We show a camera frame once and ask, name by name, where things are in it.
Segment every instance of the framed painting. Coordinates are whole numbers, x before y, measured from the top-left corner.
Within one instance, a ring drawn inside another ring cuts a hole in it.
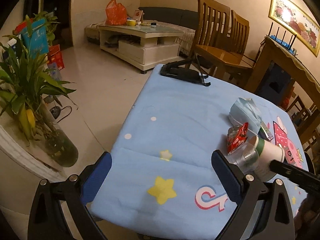
[[[320,27],[290,0],[271,0],[269,17],[302,41],[317,57]]]

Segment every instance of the blue box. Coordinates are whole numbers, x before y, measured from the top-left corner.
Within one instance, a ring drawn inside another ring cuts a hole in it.
[[[45,26],[39,27],[44,23],[45,19],[41,19],[31,24],[32,29],[34,30],[31,38],[29,38],[28,36],[27,27],[23,28],[20,32],[20,34],[22,35],[23,44],[27,49],[30,50],[30,56],[32,58],[35,58],[38,52],[40,54],[49,53],[46,28]]]

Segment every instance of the wooden table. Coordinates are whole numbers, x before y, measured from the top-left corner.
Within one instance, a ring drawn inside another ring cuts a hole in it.
[[[183,32],[163,27],[148,26],[100,26],[100,48],[134,65],[145,74],[158,64],[180,60],[180,45],[176,38]],[[118,48],[109,48],[106,41],[115,34],[128,34],[140,37],[140,43],[119,40]]]
[[[301,143],[304,144],[312,137],[313,131],[320,124],[320,84],[310,71],[287,49],[270,37],[266,37],[260,57],[244,87],[245,90],[255,93],[272,61],[286,71],[303,88],[317,107],[311,117],[297,131]]]

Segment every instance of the metal screw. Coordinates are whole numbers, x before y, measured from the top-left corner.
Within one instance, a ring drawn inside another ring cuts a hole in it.
[[[78,179],[78,175],[76,175],[76,174],[73,174],[73,175],[71,175],[70,177],[69,177],[69,180],[70,181],[76,181]]]
[[[45,184],[47,184],[47,180],[46,179],[41,179],[40,185],[44,186]]]
[[[281,179],[276,179],[276,184],[278,184],[279,186],[281,186],[283,184],[283,181]]]
[[[245,178],[246,178],[248,181],[253,181],[253,180],[254,180],[254,176],[252,176],[251,174],[246,175]]]

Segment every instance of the pink printed pattern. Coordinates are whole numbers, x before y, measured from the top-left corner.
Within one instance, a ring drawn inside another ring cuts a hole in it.
[[[210,200],[205,201],[203,200],[202,196],[208,195],[210,197]],[[217,205],[219,205],[219,212],[224,211],[225,209],[225,203],[228,200],[228,195],[223,194],[221,196],[216,197],[216,193],[211,186],[202,186],[198,189],[196,196],[195,196],[195,202],[196,205],[201,209],[210,209]]]

